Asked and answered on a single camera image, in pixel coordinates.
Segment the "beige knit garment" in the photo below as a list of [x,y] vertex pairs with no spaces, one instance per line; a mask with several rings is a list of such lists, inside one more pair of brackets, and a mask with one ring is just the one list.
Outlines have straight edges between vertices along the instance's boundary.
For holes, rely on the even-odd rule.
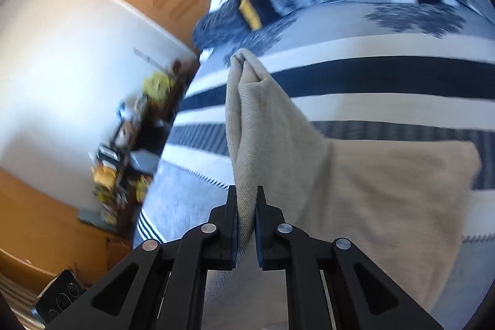
[[345,237],[424,309],[450,275],[480,157],[470,142],[339,141],[319,134],[248,50],[231,57],[226,138],[237,268],[208,281],[206,329],[285,329],[285,279],[255,261],[256,193],[317,239]]

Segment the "black device with dials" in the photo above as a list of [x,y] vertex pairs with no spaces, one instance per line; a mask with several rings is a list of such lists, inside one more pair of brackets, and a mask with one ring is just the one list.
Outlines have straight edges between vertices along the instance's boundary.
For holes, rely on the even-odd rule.
[[37,296],[31,313],[49,324],[86,292],[70,270],[63,270]]

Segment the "cluttered dark shelf rack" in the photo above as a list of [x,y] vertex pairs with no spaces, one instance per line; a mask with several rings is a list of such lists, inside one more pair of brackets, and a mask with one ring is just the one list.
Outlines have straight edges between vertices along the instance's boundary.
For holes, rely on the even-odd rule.
[[175,85],[167,101],[153,103],[142,92],[123,100],[118,109],[118,125],[107,142],[92,157],[93,195],[99,203],[96,212],[81,209],[84,224],[112,234],[126,234],[137,221],[138,210],[159,165],[179,102],[196,74],[200,62],[176,60],[169,70]]

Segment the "yellow plush toy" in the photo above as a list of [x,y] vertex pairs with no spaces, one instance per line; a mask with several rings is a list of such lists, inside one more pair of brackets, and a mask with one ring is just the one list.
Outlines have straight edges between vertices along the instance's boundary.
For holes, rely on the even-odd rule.
[[143,83],[142,92],[155,104],[162,104],[167,101],[169,93],[175,85],[173,76],[163,71],[155,71],[146,78]]

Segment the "blue striped bed cover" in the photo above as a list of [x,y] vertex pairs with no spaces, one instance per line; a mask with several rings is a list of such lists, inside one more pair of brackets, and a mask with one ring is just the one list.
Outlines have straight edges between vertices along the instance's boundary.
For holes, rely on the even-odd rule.
[[473,324],[494,281],[494,8],[490,0],[301,0],[284,21],[213,49],[179,105],[133,241],[183,237],[235,186],[231,57],[250,51],[327,139],[470,142],[480,157],[460,248],[426,310]]

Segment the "navy patterned pillow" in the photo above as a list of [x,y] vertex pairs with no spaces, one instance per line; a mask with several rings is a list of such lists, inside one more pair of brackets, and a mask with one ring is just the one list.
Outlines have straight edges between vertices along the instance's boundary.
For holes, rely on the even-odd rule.
[[193,44],[197,49],[213,49],[271,28],[301,8],[301,0],[226,0],[200,18],[193,30]]

